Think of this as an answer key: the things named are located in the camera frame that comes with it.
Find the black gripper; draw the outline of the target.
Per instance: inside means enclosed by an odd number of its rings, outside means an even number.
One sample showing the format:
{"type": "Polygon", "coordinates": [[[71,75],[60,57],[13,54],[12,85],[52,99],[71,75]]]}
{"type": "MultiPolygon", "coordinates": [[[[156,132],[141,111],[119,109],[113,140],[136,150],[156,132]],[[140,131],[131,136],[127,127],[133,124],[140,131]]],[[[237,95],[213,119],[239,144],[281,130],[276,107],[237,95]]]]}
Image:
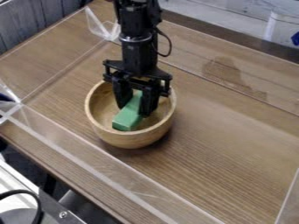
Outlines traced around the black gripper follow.
{"type": "Polygon", "coordinates": [[[124,69],[121,60],[105,59],[103,65],[105,67],[103,80],[112,82],[116,105],[120,109],[127,105],[133,96],[132,88],[140,90],[149,83],[149,80],[163,82],[161,85],[155,83],[143,89],[139,114],[143,117],[148,117],[157,108],[159,97],[168,97],[171,94],[171,80],[173,77],[157,66],[147,70],[144,74],[137,74],[124,69]]]}

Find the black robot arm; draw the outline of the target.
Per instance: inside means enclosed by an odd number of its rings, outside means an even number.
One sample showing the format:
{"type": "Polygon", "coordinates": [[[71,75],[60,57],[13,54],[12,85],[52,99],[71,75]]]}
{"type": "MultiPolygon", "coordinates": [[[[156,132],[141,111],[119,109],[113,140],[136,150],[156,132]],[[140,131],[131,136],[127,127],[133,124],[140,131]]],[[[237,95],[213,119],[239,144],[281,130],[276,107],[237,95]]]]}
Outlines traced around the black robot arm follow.
{"type": "Polygon", "coordinates": [[[120,25],[121,60],[103,61],[103,79],[112,84],[116,105],[121,109],[133,90],[141,92],[137,114],[148,117],[157,108],[159,98],[171,94],[172,76],[157,67],[157,35],[167,35],[157,28],[163,22],[157,0],[113,0],[116,21],[120,25]]]}

